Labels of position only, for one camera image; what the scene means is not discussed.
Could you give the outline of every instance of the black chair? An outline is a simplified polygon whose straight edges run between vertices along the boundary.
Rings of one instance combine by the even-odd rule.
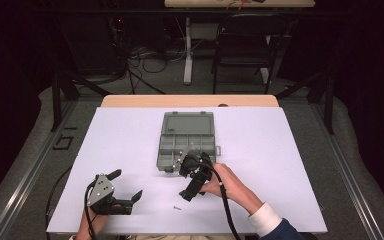
[[[269,70],[264,93],[269,90],[277,50],[288,29],[288,20],[279,15],[235,14],[226,17],[217,29],[216,51],[211,72],[216,93],[220,67]]]

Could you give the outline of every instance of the dark jacket sleeve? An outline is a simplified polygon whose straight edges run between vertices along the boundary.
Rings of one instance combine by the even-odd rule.
[[[289,224],[288,220],[282,219],[273,231],[261,237],[260,240],[304,240],[304,238]]]

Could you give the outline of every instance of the white desk leg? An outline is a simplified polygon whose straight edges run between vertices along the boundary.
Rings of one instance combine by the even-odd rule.
[[[267,68],[260,68],[261,77],[263,78],[263,83],[266,84],[269,78],[269,71]]]
[[[192,83],[192,49],[191,49],[191,22],[186,18],[186,63],[183,83],[189,85]]]
[[[267,44],[270,44],[270,36],[266,36]],[[267,68],[260,68],[261,77],[263,78],[263,83],[266,84],[269,78],[269,70]]]

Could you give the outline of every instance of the desk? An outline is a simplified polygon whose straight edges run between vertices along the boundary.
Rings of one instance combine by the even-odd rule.
[[[230,107],[214,107],[221,103]],[[187,202],[178,193],[190,179],[156,167],[163,114],[174,110],[212,111],[216,144],[222,149],[217,161],[227,163],[298,231],[327,231],[284,112],[273,96],[264,95],[107,96],[96,111],[47,231],[76,232],[84,192],[93,176],[121,168],[121,176],[112,181],[114,197],[130,199],[139,190],[143,195],[132,215],[111,216],[104,233],[230,234],[220,198],[205,194]],[[233,202],[230,208],[238,233],[255,233],[246,211]]]
[[[165,0],[166,7],[171,8],[226,8],[229,4],[230,8],[238,8],[241,5],[241,1],[232,0]],[[266,0],[263,3],[251,2],[244,3],[243,7],[251,8],[305,8],[314,7],[314,0]],[[186,18],[186,63],[185,74],[183,77],[183,83],[189,85],[192,83],[192,51],[191,51],[191,22],[190,18]],[[261,74],[268,75],[267,71],[261,71]]]

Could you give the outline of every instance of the human hand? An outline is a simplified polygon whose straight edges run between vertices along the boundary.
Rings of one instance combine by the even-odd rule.
[[[264,203],[251,189],[242,183],[226,164],[214,163],[213,167],[220,175],[223,185],[226,188],[226,195],[229,199],[232,199],[245,208],[250,215],[254,214],[261,206],[263,206]],[[202,186],[201,192],[209,192],[219,197],[221,196],[220,184],[214,173],[211,180]]]
[[[92,209],[88,208],[90,220],[92,221],[93,230],[96,235],[101,232],[101,230],[107,224],[109,215],[96,215]],[[79,231],[76,235],[76,240],[90,240],[92,239],[89,234],[89,224],[87,222],[85,211],[83,211],[82,220],[80,222]]]

